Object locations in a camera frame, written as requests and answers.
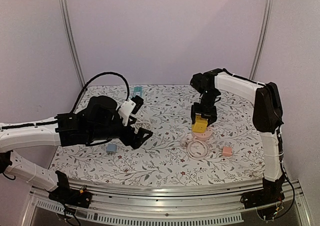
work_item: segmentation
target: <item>coiled white cable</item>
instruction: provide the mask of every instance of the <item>coiled white cable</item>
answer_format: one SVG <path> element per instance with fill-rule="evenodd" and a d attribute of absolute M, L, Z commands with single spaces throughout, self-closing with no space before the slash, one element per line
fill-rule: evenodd
<path fill-rule="evenodd" d="M 187 136 L 186 138 L 182 139 L 181 143 L 186 145 L 186 151 L 187 151 L 189 157 L 194 160 L 202 160 L 202 159 L 206 158 L 209 154 L 208 144 L 206 144 L 203 141 L 197 140 L 196 137 Z M 192 152 L 192 146 L 195 143 L 201 144 L 201 146 L 204 148 L 204 152 L 202 154 L 200 153 L 199 155 L 197 155 L 195 152 Z"/>

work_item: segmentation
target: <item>floral tablecloth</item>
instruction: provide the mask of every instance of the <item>floral tablecloth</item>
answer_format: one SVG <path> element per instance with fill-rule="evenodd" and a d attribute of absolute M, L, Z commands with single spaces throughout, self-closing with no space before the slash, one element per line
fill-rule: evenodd
<path fill-rule="evenodd" d="M 124 86 L 95 86 L 85 93 L 78 110 L 91 96 L 108 95 L 124 101 Z M 216 103 L 218 120 L 207 143 L 203 160 L 189 158 L 181 139 L 191 132 L 191 104 L 199 99 L 188 85 L 143 85 L 144 105 L 136 117 L 151 121 L 154 132 L 137 150 L 113 140 L 118 150 L 107 155 L 106 146 L 58 147 L 50 168 L 68 177 L 95 182 L 143 186 L 182 186 L 227 183 L 260 178 L 264 156 L 259 133 L 253 127 L 249 101 L 221 91 Z M 222 156 L 222 147 L 232 147 L 232 156 Z"/>

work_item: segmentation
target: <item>teal object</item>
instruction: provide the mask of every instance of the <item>teal object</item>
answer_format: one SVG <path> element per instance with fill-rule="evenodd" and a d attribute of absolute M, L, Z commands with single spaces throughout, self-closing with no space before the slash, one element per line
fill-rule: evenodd
<path fill-rule="evenodd" d="M 112 155 L 112 154 L 115 154 L 117 152 L 117 145 L 114 144 L 114 143 L 109 143 L 107 146 L 106 146 L 106 153 L 108 155 Z"/>
<path fill-rule="evenodd" d="M 142 97 L 142 86 L 136 86 L 136 87 L 134 87 L 134 89 L 133 89 L 133 96 L 136 96 L 136 95 Z"/>

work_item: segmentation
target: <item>white cable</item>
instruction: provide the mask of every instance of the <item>white cable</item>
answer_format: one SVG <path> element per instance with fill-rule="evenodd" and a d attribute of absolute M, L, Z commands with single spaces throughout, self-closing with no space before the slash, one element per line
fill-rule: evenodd
<path fill-rule="evenodd" d="M 275 206 L 276 206 L 277 208 L 279 208 L 280 205 L 281 205 L 281 203 L 280 203 L 279 205 L 277 205 L 277 202 L 275 202 Z M 263 219 L 263 218 L 261 218 L 260 215 L 258 214 L 258 209 L 257 209 L 257 208 L 255 208 L 255 211 L 256 211 L 256 214 L 258 215 L 258 217 L 259 217 L 262 221 L 265 221 L 265 222 L 274 221 L 274 220 L 276 219 L 277 214 L 278 214 L 282 209 L 284 209 L 284 205 L 285 205 L 285 204 L 283 204 L 283 208 L 281 208 L 280 210 L 276 210 L 275 213 L 272 214 L 273 217 L 272 217 L 271 219 L 266 219 L 266 216 L 265 216 L 265 215 L 263 215 L 263 217 L 264 217 L 264 219 Z"/>
<path fill-rule="evenodd" d="M 151 130 L 152 126 L 151 126 L 151 122 L 148 119 L 141 119 L 141 118 L 137 118 L 135 124 L 133 125 L 133 127 L 135 128 L 136 132 L 139 130 L 139 128 L 143 127 L 144 129 L 147 130 Z"/>
<path fill-rule="evenodd" d="M 284 152 L 282 151 L 282 153 L 277 154 L 277 155 L 268 155 L 268 154 L 264 154 L 265 157 L 280 157 L 283 156 Z"/>
<path fill-rule="evenodd" d="M 194 144 L 194 143 L 199 143 L 203 146 L 204 148 L 204 153 L 203 154 L 200 154 L 200 155 L 196 155 L 195 153 L 193 153 L 191 151 L 191 146 Z M 190 158 L 192 159 L 195 159 L 195 160 L 202 160 L 204 158 L 206 158 L 209 154 L 209 146 L 203 142 L 203 141 L 200 141 L 200 140 L 197 140 L 196 137 L 194 137 L 193 139 L 189 140 L 187 146 L 186 146 L 186 151 L 189 155 Z"/>

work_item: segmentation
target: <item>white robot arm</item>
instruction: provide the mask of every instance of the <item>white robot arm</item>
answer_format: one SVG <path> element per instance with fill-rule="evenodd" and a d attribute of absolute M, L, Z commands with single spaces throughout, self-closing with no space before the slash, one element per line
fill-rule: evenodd
<path fill-rule="evenodd" d="M 83 189 L 69 187 L 67 176 L 59 171 L 44 169 L 14 150 L 41 145 L 71 146 L 85 144 L 94 146 L 119 138 L 133 149 L 139 148 L 152 136 L 152 132 L 140 128 L 135 133 L 131 125 L 143 99 L 135 96 L 126 100 L 119 108 L 110 97 L 91 97 L 88 106 L 75 113 L 59 114 L 37 122 L 24 124 L 0 123 L 0 173 L 22 178 L 30 184 L 49 192 L 49 198 L 61 202 L 88 207 L 91 194 Z"/>
<path fill-rule="evenodd" d="M 196 114 L 210 125 L 217 120 L 215 102 L 221 95 L 219 90 L 231 92 L 249 100 L 253 105 L 252 122 L 260 132 L 264 152 L 263 190 L 251 191 L 242 196 L 246 208 L 261 206 L 284 199 L 281 189 L 285 181 L 282 168 L 283 146 L 281 125 L 283 109 L 275 83 L 258 83 L 229 73 L 226 69 L 214 69 L 193 75 L 191 86 L 201 94 L 199 103 L 191 108 L 192 124 L 197 122 Z"/>

